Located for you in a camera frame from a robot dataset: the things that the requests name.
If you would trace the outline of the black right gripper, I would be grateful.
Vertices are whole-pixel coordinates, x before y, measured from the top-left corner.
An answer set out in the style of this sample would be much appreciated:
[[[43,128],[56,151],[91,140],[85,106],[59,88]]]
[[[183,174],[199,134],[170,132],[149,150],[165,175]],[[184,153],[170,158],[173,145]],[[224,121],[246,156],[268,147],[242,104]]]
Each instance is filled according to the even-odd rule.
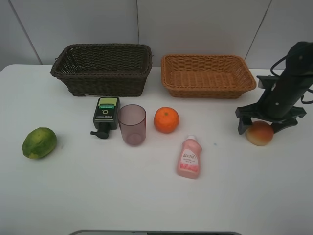
[[[259,75],[257,78],[264,92],[258,102],[236,109],[238,133],[242,135],[252,126],[252,118],[271,122],[275,134],[296,126],[296,118],[303,118],[306,111],[296,107],[295,103],[303,99],[305,92],[312,93],[313,74],[290,75],[283,72],[281,77]]]

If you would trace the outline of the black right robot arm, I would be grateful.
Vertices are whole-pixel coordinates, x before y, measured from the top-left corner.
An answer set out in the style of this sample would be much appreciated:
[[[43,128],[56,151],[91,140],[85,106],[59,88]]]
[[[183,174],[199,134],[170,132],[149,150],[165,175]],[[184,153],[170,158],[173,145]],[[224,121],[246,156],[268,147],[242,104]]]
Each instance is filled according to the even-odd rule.
[[[252,118],[271,122],[274,133],[296,126],[297,118],[306,115],[303,104],[304,93],[312,93],[313,84],[313,45],[309,42],[296,43],[286,56],[278,60],[268,76],[258,76],[258,86],[264,92],[258,102],[238,107],[238,133],[244,134],[252,126]]]

